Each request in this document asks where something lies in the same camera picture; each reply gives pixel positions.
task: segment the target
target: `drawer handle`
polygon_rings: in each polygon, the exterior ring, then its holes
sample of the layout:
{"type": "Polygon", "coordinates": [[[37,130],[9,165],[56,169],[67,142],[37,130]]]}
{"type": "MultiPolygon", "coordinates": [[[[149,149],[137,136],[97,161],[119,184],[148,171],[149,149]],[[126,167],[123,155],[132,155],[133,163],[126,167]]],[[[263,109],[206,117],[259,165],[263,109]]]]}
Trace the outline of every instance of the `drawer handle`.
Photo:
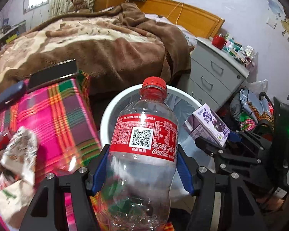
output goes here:
{"type": "Polygon", "coordinates": [[[199,101],[200,103],[202,103],[202,99],[199,99],[199,98],[194,94],[193,91],[192,91],[192,96],[193,96],[197,101],[199,101]]]}
{"type": "Polygon", "coordinates": [[[204,79],[203,76],[201,76],[201,82],[202,82],[202,83],[203,83],[203,80],[205,80],[208,84],[210,84],[210,86],[211,86],[210,90],[212,90],[213,84],[209,83],[206,79],[204,79]]]}
{"type": "Polygon", "coordinates": [[[213,68],[213,64],[214,64],[215,66],[217,66],[218,68],[221,69],[222,72],[221,72],[220,75],[223,75],[223,73],[224,73],[224,69],[223,69],[222,67],[218,66],[214,61],[211,60],[211,67],[212,67],[213,70],[215,70],[215,69],[213,68]]]}

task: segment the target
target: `nightstand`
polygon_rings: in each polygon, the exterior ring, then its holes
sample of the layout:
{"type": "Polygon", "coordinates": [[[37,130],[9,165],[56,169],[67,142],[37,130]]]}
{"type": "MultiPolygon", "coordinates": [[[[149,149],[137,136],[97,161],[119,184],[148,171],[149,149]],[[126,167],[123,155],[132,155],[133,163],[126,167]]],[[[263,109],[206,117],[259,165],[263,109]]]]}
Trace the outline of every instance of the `nightstand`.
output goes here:
{"type": "Polygon", "coordinates": [[[178,88],[217,111],[247,78],[249,71],[209,39],[197,38],[191,73],[182,75],[178,88]]]}

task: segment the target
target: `tiled floor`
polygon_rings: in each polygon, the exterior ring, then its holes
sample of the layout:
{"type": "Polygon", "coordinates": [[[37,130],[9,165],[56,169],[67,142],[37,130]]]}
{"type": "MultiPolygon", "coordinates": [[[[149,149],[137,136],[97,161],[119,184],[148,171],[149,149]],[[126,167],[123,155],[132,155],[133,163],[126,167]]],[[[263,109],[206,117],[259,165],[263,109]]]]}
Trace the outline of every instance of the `tiled floor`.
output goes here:
{"type": "MultiPolygon", "coordinates": [[[[182,198],[180,201],[171,202],[171,207],[184,209],[187,212],[191,213],[193,210],[195,199],[196,197],[186,196],[182,198]]],[[[220,205],[221,205],[221,193],[215,193],[214,209],[210,231],[217,231],[220,214],[220,205]]]]}

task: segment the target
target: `purple juice box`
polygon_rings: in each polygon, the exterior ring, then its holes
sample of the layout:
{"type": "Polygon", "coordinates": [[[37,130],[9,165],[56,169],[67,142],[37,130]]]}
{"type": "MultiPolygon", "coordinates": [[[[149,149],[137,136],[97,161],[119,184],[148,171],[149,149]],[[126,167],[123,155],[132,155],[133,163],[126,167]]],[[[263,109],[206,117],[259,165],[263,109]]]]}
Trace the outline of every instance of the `purple juice box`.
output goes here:
{"type": "Polygon", "coordinates": [[[226,124],[206,103],[187,118],[183,128],[194,140],[202,136],[221,147],[224,146],[230,133],[226,124]]]}

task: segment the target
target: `dark blue case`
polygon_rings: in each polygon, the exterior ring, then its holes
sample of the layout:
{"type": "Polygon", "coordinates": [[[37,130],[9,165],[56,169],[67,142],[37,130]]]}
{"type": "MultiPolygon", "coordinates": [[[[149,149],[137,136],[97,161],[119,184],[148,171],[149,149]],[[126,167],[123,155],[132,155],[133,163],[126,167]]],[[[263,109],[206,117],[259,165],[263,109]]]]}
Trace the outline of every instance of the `dark blue case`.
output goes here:
{"type": "Polygon", "coordinates": [[[24,81],[20,81],[7,88],[0,94],[0,111],[22,97],[27,90],[24,81]]]}

